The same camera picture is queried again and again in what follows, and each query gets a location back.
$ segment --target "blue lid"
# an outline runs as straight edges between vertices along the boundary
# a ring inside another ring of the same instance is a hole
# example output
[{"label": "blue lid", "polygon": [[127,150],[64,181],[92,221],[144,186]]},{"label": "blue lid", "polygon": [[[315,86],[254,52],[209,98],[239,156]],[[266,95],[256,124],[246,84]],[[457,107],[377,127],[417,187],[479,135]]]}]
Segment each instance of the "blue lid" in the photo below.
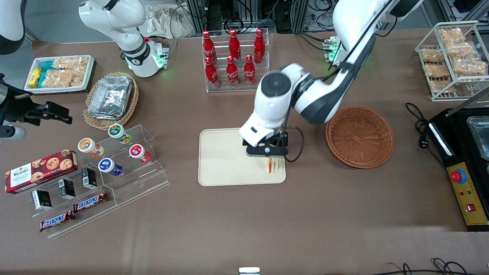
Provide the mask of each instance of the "blue lid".
[{"label": "blue lid", "polygon": [[105,158],[105,159],[102,159],[99,163],[98,163],[98,169],[101,171],[101,172],[110,172],[114,169],[114,161],[111,160],[110,158]]}]

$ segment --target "wicker basket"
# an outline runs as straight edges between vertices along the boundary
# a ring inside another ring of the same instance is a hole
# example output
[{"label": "wicker basket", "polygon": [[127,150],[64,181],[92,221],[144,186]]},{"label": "wicker basket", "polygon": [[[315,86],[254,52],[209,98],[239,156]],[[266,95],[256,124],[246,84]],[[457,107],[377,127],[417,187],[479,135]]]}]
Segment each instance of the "wicker basket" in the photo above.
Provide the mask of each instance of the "wicker basket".
[{"label": "wicker basket", "polygon": [[356,168],[377,167],[394,150],[394,134],[387,121],[360,106],[338,111],[326,125],[326,141],[337,158]]},{"label": "wicker basket", "polygon": [[[131,89],[131,97],[129,98],[129,102],[127,103],[126,114],[120,120],[93,118],[92,116],[90,116],[88,109],[83,111],[83,117],[85,118],[85,121],[89,125],[102,130],[107,130],[114,123],[119,123],[121,125],[126,124],[129,121],[129,118],[131,118],[131,116],[133,115],[134,109],[136,109],[137,99],[139,98],[139,88],[137,87],[137,84],[132,76],[126,74],[125,72],[113,72],[113,73],[109,73],[106,76],[127,77],[133,81],[133,88]],[[95,83],[95,85],[93,85],[93,87],[90,90],[90,93],[87,96],[87,100],[85,101],[87,107],[89,106],[92,100],[93,93],[97,89],[97,86],[98,86],[98,81],[97,83]]]}]

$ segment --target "table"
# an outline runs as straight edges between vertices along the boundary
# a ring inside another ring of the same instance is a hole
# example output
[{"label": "table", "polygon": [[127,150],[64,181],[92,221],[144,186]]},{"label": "table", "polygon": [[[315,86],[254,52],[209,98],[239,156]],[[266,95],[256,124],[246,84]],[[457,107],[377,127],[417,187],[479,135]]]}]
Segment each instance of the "table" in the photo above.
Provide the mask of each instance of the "table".
[{"label": "table", "polygon": [[[415,119],[405,102],[427,118],[457,103],[433,103],[415,46],[427,29],[397,30],[378,38],[342,107],[361,105],[381,114],[396,139],[384,165],[353,169],[329,150],[324,125],[292,112],[289,125],[305,133],[302,157],[287,164],[281,184],[203,187],[197,181],[199,133],[240,127],[253,111],[253,94],[207,94],[200,39],[182,39],[168,69],[136,78],[140,99],[127,126],[142,124],[170,185],[56,240],[38,233],[32,205],[0,195],[0,270],[3,274],[371,274],[433,268],[430,258],[487,273],[489,234],[465,232],[445,171],[420,149]],[[90,54],[95,79],[129,72],[115,43],[34,42],[34,56]],[[327,74],[323,54],[294,35],[271,36],[271,69],[292,62]],[[82,117],[86,94],[40,96],[70,109],[73,124],[43,121],[27,137],[0,145],[0,168],[23,165],[83,137],[106,138]],[[291,155],[300,148],[291,132]]]}]

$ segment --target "floor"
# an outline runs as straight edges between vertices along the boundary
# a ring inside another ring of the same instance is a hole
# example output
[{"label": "floor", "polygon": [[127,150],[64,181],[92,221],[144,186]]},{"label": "floor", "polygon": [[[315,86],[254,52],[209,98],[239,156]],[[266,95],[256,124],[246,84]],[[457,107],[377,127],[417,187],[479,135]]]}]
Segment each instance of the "floor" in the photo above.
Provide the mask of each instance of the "floor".
[{"label": "floor", "polygon": [[[42,41],[55,43],[110,41],[104,34],[83,24],[78,16],[80,1],[57,0],[56,5],[46,5],[44,0],[29,0],[25,12],[25,24]],[[159,1],[143,0],[142,2],[148,4]],[[438,0],[425,0],[425,5],[432,23],[444,19],[438,6]],[[417,9],[404,21],[399,22],[396,29],[426,27],[428,27],[428,23],[424,19],[422,11]],[[7,83],[16,87],[23,87],[31,62],[31,44],[25,42],[17,52],[10,55],[0,55],[0,72],[5,74]]]}]

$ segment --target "red emergency stop button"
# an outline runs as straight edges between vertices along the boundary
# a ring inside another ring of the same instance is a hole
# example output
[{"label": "red emergency stop button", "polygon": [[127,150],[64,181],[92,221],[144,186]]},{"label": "red emergency stop button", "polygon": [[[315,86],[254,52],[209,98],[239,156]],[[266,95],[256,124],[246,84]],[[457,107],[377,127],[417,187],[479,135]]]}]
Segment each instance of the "red emergency stop button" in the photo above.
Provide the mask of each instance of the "red emergency stop button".
[{"label": "red emergency stop button", "polygon": [[456,169],[450,173],[450,179],[456,183],[464,184],[467,181],[467,175],[461,169]]}]

